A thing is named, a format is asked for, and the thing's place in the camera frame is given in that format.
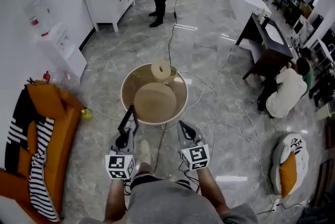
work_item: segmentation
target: black shoe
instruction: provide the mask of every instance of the black shoe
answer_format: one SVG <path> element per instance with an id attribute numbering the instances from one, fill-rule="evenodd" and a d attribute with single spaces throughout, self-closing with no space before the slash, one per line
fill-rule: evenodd
<path id="1" fill-rule="evenodd" d="M 155 21 L 154 23 L 150 24 L 149 27 L 150 27 L 150 28 L 155 28 L 155 27 L 158 27 L 158 26 L 161 25 L 161 24 L 163 24 L 163 21 L 162 21 L 162 20 L 157 20 L 157 19 L 156 19 L 156 21 Z"/>
<path id="2" fill-rule="evenodd" d="M 156 11 L 149 14 L 149 17 L 156 17 L 156 16 L 157 16 L 157 12 Z"/>

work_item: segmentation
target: foot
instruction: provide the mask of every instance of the foot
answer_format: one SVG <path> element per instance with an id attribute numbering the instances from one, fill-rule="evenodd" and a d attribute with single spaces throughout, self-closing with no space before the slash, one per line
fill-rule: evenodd
<path id="1" fill-rule="evenodd" d="M 161 24 L 163 24 L 163 21 L 156 19 L 156 21 L 154 23 L 150 24 L 149 27 L 150 28 L 155 28 L 155 27 L 158 27 Z"/>
<path id="2" fill-rule="evenodd" d="M 146 139 L 141 141 L 139 159 L 141 163 L 147 163 L 148 165 L 151 165 L 150 145 Z"/>
<path id="3" fill-rule="evenodd" d="M 157 12 L 156 11 L 149 14 L 149 17 L 156 17 L 156 16 L 157 16 Z"/>

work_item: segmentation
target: tiled floor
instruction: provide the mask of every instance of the tiled floor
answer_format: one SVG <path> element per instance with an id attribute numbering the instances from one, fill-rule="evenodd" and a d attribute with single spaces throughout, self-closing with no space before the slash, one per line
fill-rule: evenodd
<path id="1" fill-rule="evenodd" d="M 96 32 L 83 54 L 88 61 L 82 76 L 80 97 L 91 108 L 98 109 L 114 118 L 123 118 L 125 111 L 120 101 L 120 88 L 126 75 L 134 68 L 150 63 L 154 57 L 168 59 L 168 42 L 174 24 L 175 0 L 167 0 L 164 24 L 150 29 L 154 11 L 153 0 L 136 0 L 119 22 L 119 33 L 110 25 L 102 26 Z M 210 82 L 217 70 L 226 61 L 242 26 L 234 19 L 228 0 L 177 0 L 178 23 L 196 27 L 196 31 L 175 28 L 171 42 L 172 64 L 179 71 L 187 71 Z M 230 40 L 222 38 L 224 33 Z M 243 81 L 242 76 L 252 64 L 249 51 L 235 47 L 227 65 L 219 72 L 212 86 L 225 100 L 230 111 L 246 136 L 256 137 L 260 142 L 261 160 L 265 173 L 271 167 L 271 156 L 280 137 L 290 131 L 302 132 L 309 151 L 309 171 L 302 186 L 283 203 L 290 206 L 311 199 L 314 193 L 319 164 L 327 157 L 324 150 L 323 123 L 316 122 L 315 107 L 308 97 L 302 98 L 294 110 L 284 119 L 270 119 L 266 113 L 257 110 L 256 99 L 262 86 L 261 79 L 251 75 Z M 229 79 L 238 88 L 238 92 Z M 192 83 L 188 85 L 187 106 L 198 101 L 205 84 L 199 79 L 183 74 Z M 255 126 L 252 128 L 245 109 Z M 220 183 L 228 206 L 249 203 L 255 212 L 272 208 L 260 165 L 251 146 L 257 154 L 258 145 L 251 144 L 242 135 L 232 114 L 223 101 L 211 90 L 206 89 L 200 102 L 184 117 L 201 128 L 213 153 L 210 170 L 214 177 L 243 176 L 247 181 Z M 64 223 L 76 223 L 80 218 L 90 216 L 102 220 L 110 179 L 105 171 L 105 154 L 109 141 L 117 133 L 119 121 L 93 113 L 93 120 L 81 121 L 75 135 L 69 158 L 63 199 Z M 146 138 L 152 147 L 153 164 L 157 159 L 158 145 L 162 135 L 159 128 L 142 127 L 155 131 L 141 131 L 136 135 L 136 144 Z M 177 155 L 178 139 L 176 129 L 166 132 L 157 175 L 182 177 L 177 172 L 181 162 Z M 268 181 L 270 192 L 272 185 Z M 259 215 L 260 223 L 296 223 L 302 209 L 280 208 L 272 214 Z"/>

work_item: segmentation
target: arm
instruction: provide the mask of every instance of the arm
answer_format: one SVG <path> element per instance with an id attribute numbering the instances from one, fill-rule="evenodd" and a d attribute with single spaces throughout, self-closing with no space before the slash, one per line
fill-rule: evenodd
<path id="1" fill-rule="evenodd" d="M 212 177 L 209 169 L 207 167 L 198 169 L 197 174 L 202 196 L 210 201 L 220 216 L 227 213 L 229 211 L 229 207 L 226 205 L 225 198 Z"/>
<path id="2" fill-rule="evenodd" d="M 124 181 L 113 180 L 110 184 L 106 211 L 105 223 L 113 223 L 120 220 L 126 213 Z"/>

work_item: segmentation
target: desk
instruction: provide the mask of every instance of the desk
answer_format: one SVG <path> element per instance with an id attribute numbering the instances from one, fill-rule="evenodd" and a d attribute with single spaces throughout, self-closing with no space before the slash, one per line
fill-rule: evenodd
<path id="1" fill-rule="evenodd" d="M 270 20 L 269 23 L 278 32 L 282 43 L 270 38 L 266 30 L 263 30 L 253 13 L 242 34 L 236 42 L 238 46 L 242 39 L 248 39 L 248 49 L 251 50 L 255 64 L 243 77 L 245 80 L 251 73 L 265 77 L 275 76 L 293 58 L 292 53 L 277 24 Z"/>
<path id="2" fill-rule="evenodd" d="M 259 14 L 265 9 L 265 14 L 270 17 L 271 11 L 262 0 L 229 0 L 235 18 L 246 24 L 252 13 Z"/>

